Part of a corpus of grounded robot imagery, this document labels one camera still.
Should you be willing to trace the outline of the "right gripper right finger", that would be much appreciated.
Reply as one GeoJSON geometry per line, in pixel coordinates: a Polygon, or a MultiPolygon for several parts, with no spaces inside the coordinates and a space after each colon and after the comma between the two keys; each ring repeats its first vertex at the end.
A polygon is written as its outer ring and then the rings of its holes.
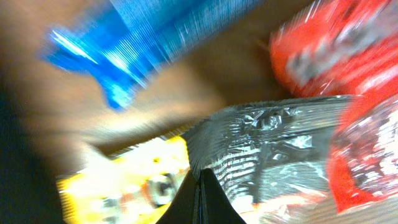
{"type": "Polygon", "coordinates": [[[199,180],[200,224],[246,224],[230,204],[211,169],[203,169],[199,180]]]}

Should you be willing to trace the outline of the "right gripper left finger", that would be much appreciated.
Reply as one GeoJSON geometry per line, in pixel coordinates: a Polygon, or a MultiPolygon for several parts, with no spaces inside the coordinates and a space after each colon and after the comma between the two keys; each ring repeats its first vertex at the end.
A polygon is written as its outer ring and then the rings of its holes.
{"type": "Polygon", "coordinates": [[[172,203],[156,224],[199,223],[199,186],[188,171],[172,203]]]}

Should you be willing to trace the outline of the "blue Oreo wrapper pack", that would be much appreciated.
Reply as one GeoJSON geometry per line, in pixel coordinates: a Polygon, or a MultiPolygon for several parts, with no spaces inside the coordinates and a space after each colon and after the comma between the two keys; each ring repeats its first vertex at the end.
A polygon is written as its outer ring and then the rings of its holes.
{"type": "Polygon", "coordinates": [[[155,72],[241,18],[258,0],[109,0],[47,35],[45,61],[88,73],[124,110],[155,72]]]}

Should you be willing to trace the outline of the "red Hacks candy bag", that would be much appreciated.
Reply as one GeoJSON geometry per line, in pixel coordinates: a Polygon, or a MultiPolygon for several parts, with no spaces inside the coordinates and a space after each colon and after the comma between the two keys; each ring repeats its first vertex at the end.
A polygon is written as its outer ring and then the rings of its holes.
{"type": "Polygon", "coordinates": [[[271,34],[276,79],[300,97],[351,95],[330,143],[337,210],[397,195],[397,0],[314,1],[271,34]]]}

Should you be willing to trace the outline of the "yellow Hacks candy bag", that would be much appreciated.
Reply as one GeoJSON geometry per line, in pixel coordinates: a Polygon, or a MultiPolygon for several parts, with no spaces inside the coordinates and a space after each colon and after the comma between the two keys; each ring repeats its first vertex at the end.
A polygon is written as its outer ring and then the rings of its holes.
{"type": "Polygon", "coordinates": [[[104,162],[59,177],[66,223],[155,223],[189,170],[186,142],[177,136],[131,146],[104,162]]]}

